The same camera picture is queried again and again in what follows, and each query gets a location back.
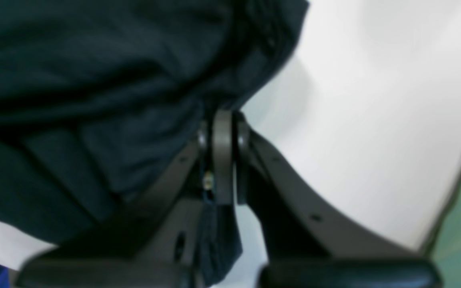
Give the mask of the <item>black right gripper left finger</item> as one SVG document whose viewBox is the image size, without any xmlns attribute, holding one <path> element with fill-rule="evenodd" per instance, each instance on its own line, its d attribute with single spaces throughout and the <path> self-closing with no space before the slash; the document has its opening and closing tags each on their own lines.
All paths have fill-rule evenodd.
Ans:
<svg viewBox="0 0 461 288">
<path fill-rule="evenodd" d="M 108 221 L 26 262 L 21 288 L 203 288 L 205 211 L 234 213 L 233 113 L 218 111 L 147 191 Z"/>
</svg>

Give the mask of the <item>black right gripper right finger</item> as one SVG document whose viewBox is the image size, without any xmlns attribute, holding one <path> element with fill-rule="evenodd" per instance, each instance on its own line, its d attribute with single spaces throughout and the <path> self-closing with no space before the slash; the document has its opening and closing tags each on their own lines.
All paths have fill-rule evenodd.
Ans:
<svg viewBox="0 0 461 288">
<path fill-rule="evenodd" d="M 339 212 L 243 114 L 235 144 L 237 201 L 260 221 L 269 258 L 258 288 L 442 287 L 430 260 Z"/>
</svg>

